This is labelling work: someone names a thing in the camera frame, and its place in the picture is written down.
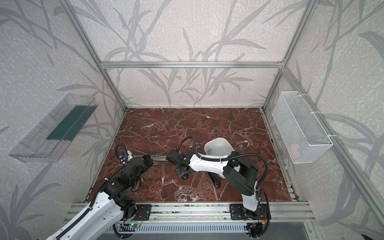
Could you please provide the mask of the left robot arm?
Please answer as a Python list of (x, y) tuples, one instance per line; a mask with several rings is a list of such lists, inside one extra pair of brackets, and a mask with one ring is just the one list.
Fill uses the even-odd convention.
[(105, 178), (91, 202), (48, 239), (96, 240), (120, 220), (135, 217), (140, 211), (129, 194), (153, 164), (150, 155), (125, 160), (116, 172)]

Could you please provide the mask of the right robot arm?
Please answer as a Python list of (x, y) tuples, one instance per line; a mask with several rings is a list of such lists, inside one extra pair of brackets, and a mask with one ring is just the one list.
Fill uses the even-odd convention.
[[(249, 160), (256, 157), (265, 165), (265, 171), (258, 180), (259, 171)], [(239, 154), (235, 151), (227, 156), (208, 156), (188, 152), (183, 154), (173, 149), (166, 160), (175, 166), (175, 171), (181, 178), (190, 172), (208, 172), (224, 177), (232, 187), (241, 193), (243, 207), (255, 212), (260, 202), (260, 186), (268, 175), (268, 161), (259, 154)]]

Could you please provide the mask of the white plastic tray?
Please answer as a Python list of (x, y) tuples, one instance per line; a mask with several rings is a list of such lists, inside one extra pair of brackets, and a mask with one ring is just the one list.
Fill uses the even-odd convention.
[(225, 138), (216, 138), (207, 142), (204, 146), (206, 156), (208, 158), (226, 158), (234, 148)]

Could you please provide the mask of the green circuit board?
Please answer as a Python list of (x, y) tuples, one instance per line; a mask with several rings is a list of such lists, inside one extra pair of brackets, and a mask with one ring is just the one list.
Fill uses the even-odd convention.
[(125, 231), (134, 231), (134, 229), (140, 228), (142, 223), (130, 223), (130, 224), (121, 224), (121, 228)]

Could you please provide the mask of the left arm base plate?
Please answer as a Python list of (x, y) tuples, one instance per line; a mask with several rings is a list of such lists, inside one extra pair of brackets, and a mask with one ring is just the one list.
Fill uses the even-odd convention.
[(124, 218), (127, 221), (148, 221), (152, 210), (151, 204), (138, 204), (125, 210)]

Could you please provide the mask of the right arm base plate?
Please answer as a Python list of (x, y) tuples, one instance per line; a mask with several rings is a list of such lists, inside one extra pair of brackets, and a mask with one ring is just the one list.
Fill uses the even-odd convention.
[(231, 220), (270, 220), (270, 210), (266, 203), (258, 205), (255, 211), (247, 210), (242, 204), (230, 204)]

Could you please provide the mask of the clear plastic wall bin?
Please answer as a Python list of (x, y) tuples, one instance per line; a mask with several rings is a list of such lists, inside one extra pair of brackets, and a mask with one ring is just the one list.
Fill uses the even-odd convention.
[(9, 155), (23, 163), (56, 163), (98, 105), (94, 97), (67, 94)]

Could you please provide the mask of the aluminium front rail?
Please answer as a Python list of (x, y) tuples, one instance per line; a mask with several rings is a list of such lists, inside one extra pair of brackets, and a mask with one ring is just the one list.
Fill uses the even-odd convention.
[[(230, 202), (152, 203), (149, 219), (144, 223), (229, 223)], [(270, 222), (314, 222), (307, 202), (270, 202)]]

